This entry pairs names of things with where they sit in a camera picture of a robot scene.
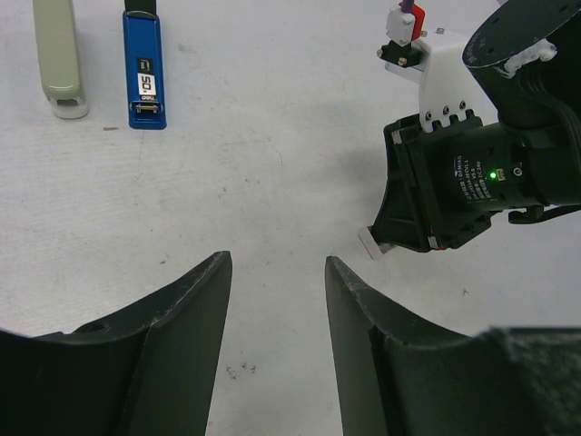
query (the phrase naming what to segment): white table surface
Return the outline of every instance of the white table surface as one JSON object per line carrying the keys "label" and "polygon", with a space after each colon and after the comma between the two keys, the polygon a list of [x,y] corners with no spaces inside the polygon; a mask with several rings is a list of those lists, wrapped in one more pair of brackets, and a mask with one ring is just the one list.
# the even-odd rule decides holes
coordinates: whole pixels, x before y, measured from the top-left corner
{"label": "white table surface", "polygon": [[[2,328],[70,332],[230,250],[208,435],[317,436],[341,434],[330,254],[459,332],[578,323],[581,214],[522,227],[503,214],[459,251],[380,262],[359,242],[385,187],[382,128],[418,109],[417,87],[375,56],[389,2],[160,0],[162,132],[127,127],[121,0],[76,0],[91,112],[54,118],[31,3],[0,0]],[[422,5],[428,26],[466,35],[497,7]]]}

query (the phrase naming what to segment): black cylindrical housing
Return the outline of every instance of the black cylindrical housing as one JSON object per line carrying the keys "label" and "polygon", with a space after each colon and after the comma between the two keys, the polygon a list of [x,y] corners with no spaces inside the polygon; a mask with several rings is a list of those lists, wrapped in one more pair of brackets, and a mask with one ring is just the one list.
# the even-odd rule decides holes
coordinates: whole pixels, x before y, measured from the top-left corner
{"label": "black cylindrical housing", "polygon": [[469,130],[445,146],[438,194],[458,210],[579,204],[578,169],[568,147],[527,148],[500,124]]}
{"label": "black cylindrical housing", "polygon": [[580,9],[580,0],[509,0],[474,33],[464,51],[464,63],[498,109],[502,124],[527,130],[557,121],[554,112],[519,91],[519,72],[512,78],[503,74],[509,59],[543,39],[557,51],[550,61],[537,61],[543,83],[581,113]]}

